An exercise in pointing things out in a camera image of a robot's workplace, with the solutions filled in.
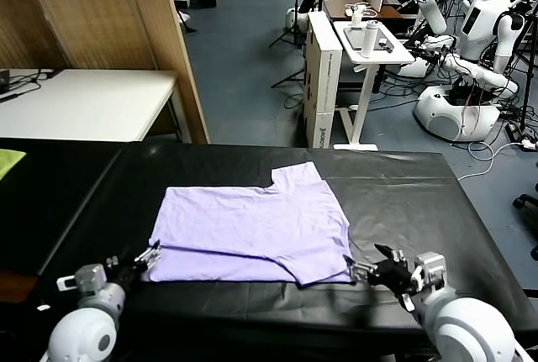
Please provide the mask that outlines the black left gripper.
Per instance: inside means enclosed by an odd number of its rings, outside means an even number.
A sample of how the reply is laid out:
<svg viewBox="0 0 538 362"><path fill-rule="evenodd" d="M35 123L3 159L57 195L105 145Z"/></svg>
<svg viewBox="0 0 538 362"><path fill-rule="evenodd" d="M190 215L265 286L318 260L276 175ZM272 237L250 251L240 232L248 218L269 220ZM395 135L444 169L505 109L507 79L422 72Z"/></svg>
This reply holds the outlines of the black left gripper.
<svg viewBox="0 0 538 362"><path fill-rule="evenodd" d="M107 279L122 287L123 290L130 290L132 285L140 279L147 271L151 270L161 258L161 241L156 240L145 251L134 258L133 263L119 264L117 255L106 259Z"/></svg>

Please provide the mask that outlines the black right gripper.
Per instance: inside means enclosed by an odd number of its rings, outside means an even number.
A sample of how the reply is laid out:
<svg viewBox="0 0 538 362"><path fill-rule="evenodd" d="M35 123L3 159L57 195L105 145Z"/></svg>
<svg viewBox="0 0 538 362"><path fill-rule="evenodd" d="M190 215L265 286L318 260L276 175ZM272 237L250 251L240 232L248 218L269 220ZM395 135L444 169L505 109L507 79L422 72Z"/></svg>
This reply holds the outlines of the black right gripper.
<svg viewBox="0 0 538 362"><path fill-rule="evenodd" d="M411 280L412 274L403 251L385 244L374 244L374 247L386 260L374 265L343 256L351 279L367 281L372 286L386 286L395 296L414 294L416 285Z"/></svg>

